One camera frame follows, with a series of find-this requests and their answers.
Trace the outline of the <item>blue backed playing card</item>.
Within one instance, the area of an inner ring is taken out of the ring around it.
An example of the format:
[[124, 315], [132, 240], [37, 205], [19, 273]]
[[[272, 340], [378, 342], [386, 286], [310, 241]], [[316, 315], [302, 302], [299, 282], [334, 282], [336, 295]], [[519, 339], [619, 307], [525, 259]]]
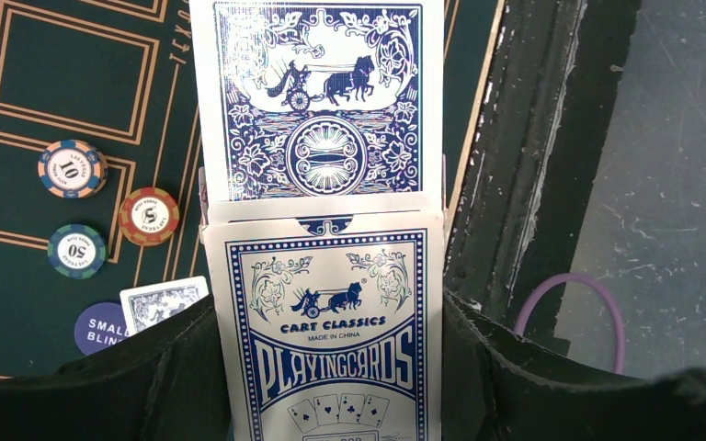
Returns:
[[215, 201], [441, 187], [438, 1], [193, 1]]

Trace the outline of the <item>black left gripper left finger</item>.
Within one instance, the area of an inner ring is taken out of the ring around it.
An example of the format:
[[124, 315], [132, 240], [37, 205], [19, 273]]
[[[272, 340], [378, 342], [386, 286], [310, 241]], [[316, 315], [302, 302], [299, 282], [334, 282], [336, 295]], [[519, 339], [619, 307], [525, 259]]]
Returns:
[[0, 381], [0, 440], [227, 440], [211, 298], [46, 376]]

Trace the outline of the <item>red chips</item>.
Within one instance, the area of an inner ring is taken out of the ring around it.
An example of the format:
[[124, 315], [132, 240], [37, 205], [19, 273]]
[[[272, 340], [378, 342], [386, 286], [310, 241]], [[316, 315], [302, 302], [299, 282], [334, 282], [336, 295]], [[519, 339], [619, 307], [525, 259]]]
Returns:
[[118, 225], [123, 236], [140, 246], [156, 246], [168, 240], [180, 221], [175, 199], [158, 187], [142, 187], [120, 204]]

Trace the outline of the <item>green chips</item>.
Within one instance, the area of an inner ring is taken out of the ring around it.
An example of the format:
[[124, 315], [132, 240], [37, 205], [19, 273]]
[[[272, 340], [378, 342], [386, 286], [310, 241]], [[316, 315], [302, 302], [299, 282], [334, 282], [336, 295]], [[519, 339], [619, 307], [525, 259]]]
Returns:
[[74, 279], [95, 275], [107, 260], [103, 236], [93, 227], [71, 223], [58, 228], [50, 237], [47, 256], [60, 274]]

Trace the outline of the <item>blue playing card deck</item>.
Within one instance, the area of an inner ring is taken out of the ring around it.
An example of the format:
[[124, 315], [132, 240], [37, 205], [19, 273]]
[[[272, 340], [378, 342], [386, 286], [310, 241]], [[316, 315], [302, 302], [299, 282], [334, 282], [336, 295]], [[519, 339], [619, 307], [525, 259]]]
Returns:
[[440, 196], [215, 201], [202, 237], [235, 440], [439, 440]]

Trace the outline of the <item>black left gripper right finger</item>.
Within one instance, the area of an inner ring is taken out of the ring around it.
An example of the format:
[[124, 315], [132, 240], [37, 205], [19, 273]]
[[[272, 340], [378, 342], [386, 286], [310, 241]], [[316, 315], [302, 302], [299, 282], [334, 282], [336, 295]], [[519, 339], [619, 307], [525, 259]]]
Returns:
[[443, 295], [446, 440], [706, 440], [706, 368], [634, 379], [576, 363]]

